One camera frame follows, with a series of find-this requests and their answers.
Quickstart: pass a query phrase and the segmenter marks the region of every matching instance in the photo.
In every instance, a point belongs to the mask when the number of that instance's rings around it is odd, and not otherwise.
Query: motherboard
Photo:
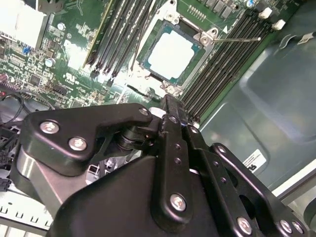
[[[0,3],[0,84],[54,108],[181,98],[197,121],[303,0]]]

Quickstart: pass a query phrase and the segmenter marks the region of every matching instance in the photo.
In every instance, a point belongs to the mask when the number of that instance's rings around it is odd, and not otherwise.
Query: sticker
[[[260,152],[259,149],[255,150],[244,162],[243,164],[254,173],[257,169],[259,169],[265,162],[267,162],[266,158]]]

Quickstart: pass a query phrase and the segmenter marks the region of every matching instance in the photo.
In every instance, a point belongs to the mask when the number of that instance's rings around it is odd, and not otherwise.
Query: black robotic arm
[[[225,146],[208,147],[181,101],[36,112],[24,120],[11,177],[41,201],[50,237],[308,236]],[[91,163],[142,155],[87,185]]]

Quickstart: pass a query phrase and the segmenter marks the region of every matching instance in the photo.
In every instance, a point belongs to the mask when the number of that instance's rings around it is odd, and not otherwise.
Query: hex bolt
[[[295,227],[295,229],[297,229],[297,231],[298,231],[299,233],[301,233],[301,234],[304,233],[302,227],[301,227],[297,222],[292,221],[292,224],[293,224],[293,226]]]
[[[191,127],[191,131],[194,133],[198,133],[198,130],[195,127]]]
[[[173,123],[177,123],[177,119],[173,116],[169,117],[169,120]]]
[[[243,217],[238,217],[237,218],[237,223],[240,227],[240,229],[247,235],[251,235],[252,232],[252,228],[251,225],[249,224],[249,222],[243,218]]]
[[[55,122],[46,121],[40,124],[40,129],[47,134],[54,134],[59,131],[59,126]]]
[[[74,137],[69,140],[69,146],[74,151],[83,151],[87,148],[87,143],[82,138]]]
[[[176,209],[177,211],[184,211],[187,207],[184,199],[178,194],[171,195],[170,202],[173,208]]]
[[[284,221],[284,220],[281,220],[281,221],[280,221],[280,224],[281,224],[282,228],[283,228],[286,232],[292,233],[292,229],[291,229],[291,226],[290,226],[289,223],[287,223],[287,222]]]
[[[218,149],[221,153],[226,153],[225,148],[222,146],[218,146]]]
[[[139,112],[140,112],[142,115],[148,116],[148,112],[147,112],[146,109],[141,108],[141,109],[139,109]]]

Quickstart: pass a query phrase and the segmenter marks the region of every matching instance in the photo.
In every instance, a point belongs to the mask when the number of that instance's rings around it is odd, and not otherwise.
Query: heatsink
[[[40,48],[48,16],[21,0],[0,0],[0,36]]]

